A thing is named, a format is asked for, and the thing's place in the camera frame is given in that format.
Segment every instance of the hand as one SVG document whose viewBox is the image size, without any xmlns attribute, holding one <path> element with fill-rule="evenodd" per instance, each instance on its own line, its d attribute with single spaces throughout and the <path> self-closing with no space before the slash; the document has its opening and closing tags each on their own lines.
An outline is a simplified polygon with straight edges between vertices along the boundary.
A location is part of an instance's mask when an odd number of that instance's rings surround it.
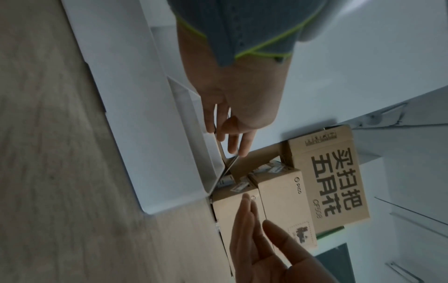
<svg viewBox="0 0 448 283">
<path fill-rule="evenodd" d="M 237 283 L 336 283 L 336 279 L 287 232 L 265 220 L 269 240 L 291 262 L 287 268 L 263 236 L 257 205 L 243 194 L 233 224 L 230 253 Z"/>
<path fill-rule="evenodd" d="M 246 55 L 221 68 L 205 38 L 180 24 L 177 36 L 185 73 L 201 96 L 207 132 L 215 131 L 217 105 L 217 140 L 224 141 L 229 134 L 227 150 L 235 154 L 243 134 L 238 153 L 246 156 L 257 129 L 277 116 L 291 58 L 278 63 L 273 58 Z"/>
</svg>

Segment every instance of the gray sleeve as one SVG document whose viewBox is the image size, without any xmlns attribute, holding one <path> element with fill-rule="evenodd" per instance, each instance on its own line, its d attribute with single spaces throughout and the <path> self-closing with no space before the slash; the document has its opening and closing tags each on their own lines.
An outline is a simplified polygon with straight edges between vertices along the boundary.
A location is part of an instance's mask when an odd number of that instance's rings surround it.
<svg viewBox="0 0 448 283">
<path fill-rule="evenodd" d="M 168 0 L 176 16 L 203 33 L 221 66 L 247 53 L 291 53 L 303 25 L 327 0 Z"/>
</svg>

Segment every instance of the sleeve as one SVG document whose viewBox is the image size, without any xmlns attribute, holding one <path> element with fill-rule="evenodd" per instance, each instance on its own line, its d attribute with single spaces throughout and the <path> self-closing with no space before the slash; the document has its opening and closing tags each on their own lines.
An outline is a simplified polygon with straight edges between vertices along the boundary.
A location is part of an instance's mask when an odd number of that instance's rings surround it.
<svg viewBox="0 0 448 283">
<path fill-rule="evenodd" d="M 207 37 L 220 66 L 246 54 L 287 57 L 327 0 L 168 0 L 177 19 Z"/>
</svg>

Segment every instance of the wooden floor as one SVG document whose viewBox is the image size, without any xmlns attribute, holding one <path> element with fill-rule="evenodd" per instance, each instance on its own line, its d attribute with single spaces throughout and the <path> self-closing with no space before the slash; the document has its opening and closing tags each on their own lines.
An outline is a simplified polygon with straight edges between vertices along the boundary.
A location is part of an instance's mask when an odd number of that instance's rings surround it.
<svg viewBox="0 0 448 283">
<path fill-rule="evenodd" d="M 229 282 L 205 200 L 134 196 L 58 0 L 0 1 L 0 282 Z"/>
</svg>

